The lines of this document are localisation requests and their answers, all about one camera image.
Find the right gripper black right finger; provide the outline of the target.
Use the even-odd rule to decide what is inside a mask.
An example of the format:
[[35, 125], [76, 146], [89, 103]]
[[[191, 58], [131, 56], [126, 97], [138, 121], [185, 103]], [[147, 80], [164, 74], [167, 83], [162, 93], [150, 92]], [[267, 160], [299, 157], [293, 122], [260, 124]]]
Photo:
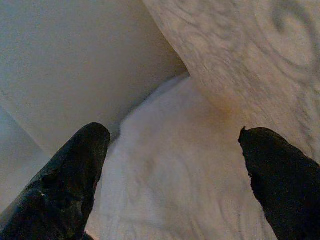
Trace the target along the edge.
[[242, 128], [238, 142], [277, 240], [320, 240], [320, 165], [269, 128]]

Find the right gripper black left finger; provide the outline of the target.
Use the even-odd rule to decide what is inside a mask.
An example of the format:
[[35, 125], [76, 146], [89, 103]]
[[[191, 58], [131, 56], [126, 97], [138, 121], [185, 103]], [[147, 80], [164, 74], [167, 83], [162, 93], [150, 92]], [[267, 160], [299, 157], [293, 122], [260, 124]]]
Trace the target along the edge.
[[76, 132], [0, 214], [0, 240], [94, 240], [85, 228], [109, 144], [100, 123]]

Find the pale fleece blanket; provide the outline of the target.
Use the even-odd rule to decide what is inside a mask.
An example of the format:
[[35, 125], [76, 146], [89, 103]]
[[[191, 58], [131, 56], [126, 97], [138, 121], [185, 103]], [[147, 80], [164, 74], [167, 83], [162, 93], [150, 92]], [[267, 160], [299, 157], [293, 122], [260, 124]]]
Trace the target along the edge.
[[107, 154], [98, 240], [277, 240], [252, 193], [240, 129], [188, 76], [160, 87]]

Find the white smooth bed sheet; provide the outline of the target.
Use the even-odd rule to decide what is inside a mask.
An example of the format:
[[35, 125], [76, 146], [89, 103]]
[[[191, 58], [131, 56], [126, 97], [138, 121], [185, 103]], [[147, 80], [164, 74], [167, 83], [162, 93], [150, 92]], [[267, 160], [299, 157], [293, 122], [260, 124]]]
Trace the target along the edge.
[[0, 213], [81, 127], [186, 67], [142, 0], [0, 0]]

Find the grey swirl patterned bedspread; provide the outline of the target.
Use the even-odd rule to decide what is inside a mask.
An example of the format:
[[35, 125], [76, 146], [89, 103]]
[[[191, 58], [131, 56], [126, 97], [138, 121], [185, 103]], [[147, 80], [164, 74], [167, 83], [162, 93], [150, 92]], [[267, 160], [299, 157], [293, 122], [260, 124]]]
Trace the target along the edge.
[[214, 103], [320, 163], [320, 0], [142, 0]]

